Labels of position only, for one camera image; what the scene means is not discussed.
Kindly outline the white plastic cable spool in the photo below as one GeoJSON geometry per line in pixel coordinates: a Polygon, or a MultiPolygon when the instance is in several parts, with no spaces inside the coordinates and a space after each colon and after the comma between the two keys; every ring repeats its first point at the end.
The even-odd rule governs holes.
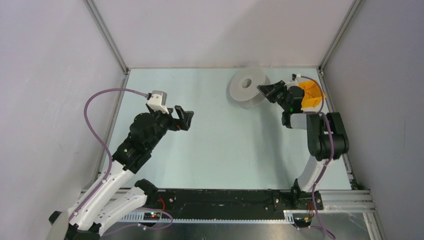
{"type": "Polygon", "coordinates": [[[231,79],[229,94],[240,106],[251,108],[265,99],[258,86],[270,84],[269,77],[260,67],[246,67],[231,79]]]}

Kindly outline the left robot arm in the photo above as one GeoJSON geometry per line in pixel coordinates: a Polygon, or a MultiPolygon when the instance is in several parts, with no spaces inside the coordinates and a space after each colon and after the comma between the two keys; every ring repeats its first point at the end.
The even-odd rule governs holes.
{"type": "Polygon", "coordinates": [[[108,169],[77,203],[49,217],[49,240],[98,240],[114,223],[129,212],[153,208],[158,202],[157,187],[146,179],[138,180],[124,196],[109,202],[121,186],[151,158],[153,149],[168,131],[188,131],[194,116],[179,105],[165,112],[141,113],[134,118],[127,138],[112,156],[108,169]]]}

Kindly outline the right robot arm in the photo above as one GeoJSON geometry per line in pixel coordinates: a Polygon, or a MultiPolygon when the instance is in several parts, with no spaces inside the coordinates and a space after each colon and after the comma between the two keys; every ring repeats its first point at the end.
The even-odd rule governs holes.
{"type": "Polygon", "coordinates": [[[294,209],[310,209],[319,195],[319,183],[326,170],[349,150],[349,139],[339,112],[324,113],[308,108],[324,103],[325,94],[315,80],[270,85],[259,85],[259,92],[282,109],[281,122],[288,129],[306,131],[307,148],[310,153],[304,170],[294,180],[289,193],[276,195],[275,209],[284,203],[294,209]]]}

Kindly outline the orange plastic bin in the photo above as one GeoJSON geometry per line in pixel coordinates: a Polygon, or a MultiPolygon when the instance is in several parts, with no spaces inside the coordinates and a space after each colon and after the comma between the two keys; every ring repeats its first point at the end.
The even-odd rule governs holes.
{"type": "Polygon", "coordinates": [[[323,98],[326,98],[325,94],[321,94],[319,85],[312,80],[299,82],[298,86],[304,90],[302,109],[317,107],[322,103],[323,98]]]}

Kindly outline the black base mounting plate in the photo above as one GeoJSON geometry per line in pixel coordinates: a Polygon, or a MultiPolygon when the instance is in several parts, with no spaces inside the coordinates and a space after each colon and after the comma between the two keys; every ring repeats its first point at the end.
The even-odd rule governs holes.
{"type": "Polygon", "coordinates": [[[284,211],[305,210],[279,190],[160,189],[145,204],[180,220],[283,220],[284,211]]]}

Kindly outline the left controller board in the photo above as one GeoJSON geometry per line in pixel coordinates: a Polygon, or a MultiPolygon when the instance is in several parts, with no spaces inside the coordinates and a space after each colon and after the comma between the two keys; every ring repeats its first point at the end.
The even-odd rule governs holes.
{"type": "Polygon", "coordinates": [[[148,211],[143,214],[144,221],[159,221],[161,217],[162,215],[160,212],[148,211]]]}

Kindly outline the controller board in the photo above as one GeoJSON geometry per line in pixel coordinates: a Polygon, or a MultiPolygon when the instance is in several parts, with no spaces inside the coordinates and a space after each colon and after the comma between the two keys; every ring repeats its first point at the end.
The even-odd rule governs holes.
{"type": "Polygon", "coordinates": [[[159,221],[161,217],[162,215],[160,212],[148,211],[143,214],[144,221],[159,221]]]}
{"type": "Polygon", "coordinates": [[[297,229],[309,228],[312,224],[312,221],[309,217],[294,217],[293,226],[297,229]]]}

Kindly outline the right controller board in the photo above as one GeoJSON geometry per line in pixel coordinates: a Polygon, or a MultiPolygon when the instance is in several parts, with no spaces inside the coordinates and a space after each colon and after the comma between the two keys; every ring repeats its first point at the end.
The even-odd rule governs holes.
{"type": "Polygon", "coordinates": [[[293,226],[297,229],[309,228],[312,224],[312,221],[309,217],[294,217],[293,226]]]}

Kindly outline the right corner aluminium post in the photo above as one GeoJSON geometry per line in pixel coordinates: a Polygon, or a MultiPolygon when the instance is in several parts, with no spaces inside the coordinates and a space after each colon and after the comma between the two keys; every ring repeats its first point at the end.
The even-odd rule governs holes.
{"type": "Polygon", "coordinates": [[[364,4],[364,0],[353,0],[352,4],[350,5],[341,25],[339,26],[335,37],[333,38],[329,48],[327,49],[320,65],[318,66],[319,72],[323,72],[326,66],[328,65],[330,59],[336,52],[338,46],[340,45],[341,41],[343,40],[343,37],[346,35],[349,27],[351,26],[352,22],[354,21],[356,15],[360,11],[362,5],[364,4]]]}

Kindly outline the corner aluminium post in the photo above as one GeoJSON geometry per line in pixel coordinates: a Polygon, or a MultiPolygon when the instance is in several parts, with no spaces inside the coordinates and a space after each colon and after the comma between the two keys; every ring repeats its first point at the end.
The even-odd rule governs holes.
{"type": "Polygon", "coordinates": [[[118,66],[124,75],[127,75],[129,72],[129,67],[124,61],[122,54],[119,51],[117,44],[115,43],[109,28],[100,13],[94,0],[83,0],[89,14],[91,15],[93,22],[97,26],[101,36],[103,37],[106,45],[108,46],[112,56],[118,63],[118,66]]]}
{"type": "Polygon", "coordinates": [[[335,37],[333,38],[329,48],[327,49],[320,65],[318,66],[319,72],[323,72],[326,66],[328,65],[330,59],[336,52],[338,46],[340,45],[341,41],[343,40],[343,37],[346,35],[349,27],[351,26],[352,22],[354,21],[356,15],[360,11],[362,5],[364,4],[364,0],[353,0],[352,4],[350,5],[341,25],[339,26],[335,37]]]}

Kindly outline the left corner aluminium post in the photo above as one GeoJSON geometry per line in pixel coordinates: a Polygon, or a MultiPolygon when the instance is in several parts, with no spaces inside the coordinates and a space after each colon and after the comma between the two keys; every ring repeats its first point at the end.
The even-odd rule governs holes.
{"type": "Polygon", "coordinates": [[[93,22],[97,26],[101,36],[103,37],[106,45],[108,46],[112,56],[118,63],[118,66],[124,75],[127,75],[129,72],[129,67],[124,61],[122,54],[119,51],[117,44],[115,43],[109,28],[100,13],[94,0],[83,0],[89,14],[91,15],[93,22]]]}

